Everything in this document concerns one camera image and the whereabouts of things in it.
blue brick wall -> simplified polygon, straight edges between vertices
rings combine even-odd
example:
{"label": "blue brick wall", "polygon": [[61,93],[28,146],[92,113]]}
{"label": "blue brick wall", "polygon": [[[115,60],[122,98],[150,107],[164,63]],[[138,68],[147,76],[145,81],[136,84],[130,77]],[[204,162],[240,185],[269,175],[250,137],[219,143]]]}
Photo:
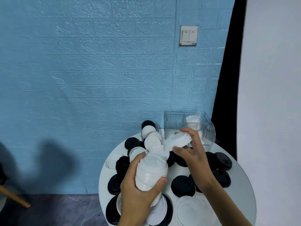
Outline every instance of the blue brick wall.
{"label": "blue brick wall", "polygon": [[[0,0],[7,173],[28,193],[97,193],[106,157],[143,120],[211,115],[233,4]],[[196,47],[179,48],[181,25],[199,26]]]}

marble floor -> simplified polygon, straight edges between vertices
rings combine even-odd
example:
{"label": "marble floor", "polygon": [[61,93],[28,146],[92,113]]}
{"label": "marble floor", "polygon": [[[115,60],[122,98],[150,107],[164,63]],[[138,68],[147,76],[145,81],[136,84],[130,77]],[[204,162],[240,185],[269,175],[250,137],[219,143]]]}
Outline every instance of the marble floor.
{"label": "marble floor", "polygon": [[3,226],[107,226],[98,194],[30,195],[32,206],[25,209],[7,200],[0,212]]}

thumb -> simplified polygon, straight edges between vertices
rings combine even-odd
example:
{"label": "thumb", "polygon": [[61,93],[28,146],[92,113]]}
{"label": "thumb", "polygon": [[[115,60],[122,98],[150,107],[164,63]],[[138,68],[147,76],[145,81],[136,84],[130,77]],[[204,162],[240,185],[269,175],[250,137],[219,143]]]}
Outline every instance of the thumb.
{"label": "thumb", "polygon": [[172,150],[175,152],[175,154],[182,157],[186,162],[191,157],[191,154],[185,148],[174,146]]}
{"label": "thumb", "polygon": [[149,191],[147,191],[148,196],[150,197],[152,202],[156,198],[156,196],[158,196],[158,194],[160,194],[160,192],[162,192],[166,183],[167,183],[167,178],[162,177],[156,182],[156,184],[153,188],[151,188]]}

light switch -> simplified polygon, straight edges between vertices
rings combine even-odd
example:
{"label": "light switch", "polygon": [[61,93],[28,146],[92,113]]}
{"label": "light switch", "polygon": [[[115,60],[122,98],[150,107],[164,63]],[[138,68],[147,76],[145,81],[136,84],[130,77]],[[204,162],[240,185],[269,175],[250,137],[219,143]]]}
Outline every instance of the light switch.
{"label": "light switch", "polygon": [[196,46],[198,26],[181,26],[179,46]]}
{"label": "light switch", "polygon": [[188,42],[188,41],[189,41],[189,31],[183,31],[182,42]]}

clear organizer box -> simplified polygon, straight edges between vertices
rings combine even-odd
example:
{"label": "clear organizer box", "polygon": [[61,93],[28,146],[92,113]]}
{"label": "clear organizer box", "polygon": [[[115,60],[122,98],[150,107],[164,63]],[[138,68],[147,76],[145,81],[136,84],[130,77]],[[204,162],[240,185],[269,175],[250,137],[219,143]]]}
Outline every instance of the clear organizer box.
{"label": "clear organizer box", "polygon": [[175,132],[180,132],[179,129],[184,127],[190,127],[198,131],[205,149],[206,146],[215,143],[214,125],[204,111],[164,111],[165,139],[175,135]]}

